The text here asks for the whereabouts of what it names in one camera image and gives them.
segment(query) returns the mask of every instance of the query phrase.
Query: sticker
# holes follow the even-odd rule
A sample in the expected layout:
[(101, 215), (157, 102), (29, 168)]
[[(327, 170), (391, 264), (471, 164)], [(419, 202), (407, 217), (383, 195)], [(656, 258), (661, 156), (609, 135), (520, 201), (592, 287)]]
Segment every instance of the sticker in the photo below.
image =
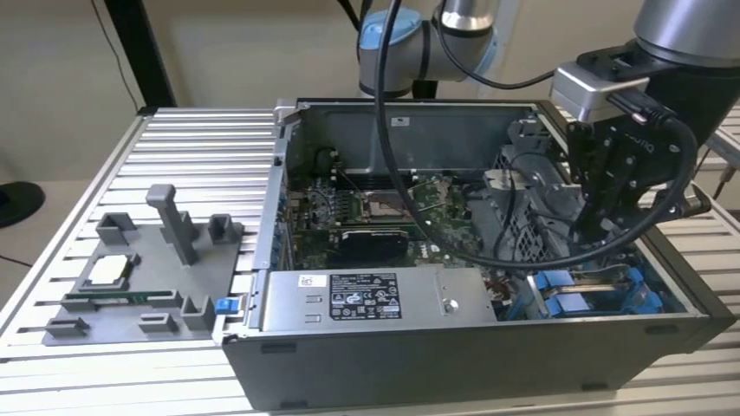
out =
[(328, 291), (335, 321), (401, 318), (396, 273), (329, 275)]
[(324, 288), (327, 286), (327, 275), (300, 275), (300, 288)]

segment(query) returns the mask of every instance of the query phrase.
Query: barcode sticker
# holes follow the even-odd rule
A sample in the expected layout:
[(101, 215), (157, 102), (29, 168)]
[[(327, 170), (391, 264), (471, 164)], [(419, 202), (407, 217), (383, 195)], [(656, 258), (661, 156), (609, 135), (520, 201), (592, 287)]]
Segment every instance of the barcode sticker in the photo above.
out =
[(324, 288), (327, 286), (327, 275), (300, 275), (300, 288)]

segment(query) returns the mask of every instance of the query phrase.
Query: motherboard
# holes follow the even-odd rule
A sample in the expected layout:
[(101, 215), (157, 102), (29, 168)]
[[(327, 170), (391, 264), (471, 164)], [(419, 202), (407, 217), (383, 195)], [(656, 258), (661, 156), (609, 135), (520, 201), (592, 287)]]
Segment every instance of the motherboard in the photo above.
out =
[[(372, 189), (348, 175), (317, 179), (292, 192), (293, 264), (297, 270), (413, 267), (444, 264), (468, 267), (427, 241), (393, 189)], [(420, 212), (449, 241), (468, 252), (483, 239), (465, 205), (465, 185), (445, 175), (413, 175), (409, 195)]]

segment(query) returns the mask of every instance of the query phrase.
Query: black pole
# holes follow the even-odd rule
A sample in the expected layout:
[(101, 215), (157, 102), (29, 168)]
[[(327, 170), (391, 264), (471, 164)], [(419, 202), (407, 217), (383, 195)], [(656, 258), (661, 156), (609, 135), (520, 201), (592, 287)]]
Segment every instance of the black pole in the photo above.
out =
[(147, 107), (176, 107), (143, 0), (105, 0)]

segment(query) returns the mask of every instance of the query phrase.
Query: black floor stand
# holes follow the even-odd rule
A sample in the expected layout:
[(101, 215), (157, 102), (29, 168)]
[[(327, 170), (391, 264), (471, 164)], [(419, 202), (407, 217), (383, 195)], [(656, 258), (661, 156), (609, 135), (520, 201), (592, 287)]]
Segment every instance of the black floor stand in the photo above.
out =
[(20, 223), (44, 205), (47, 195), (31, 182), (0, 185), (0, 228)]

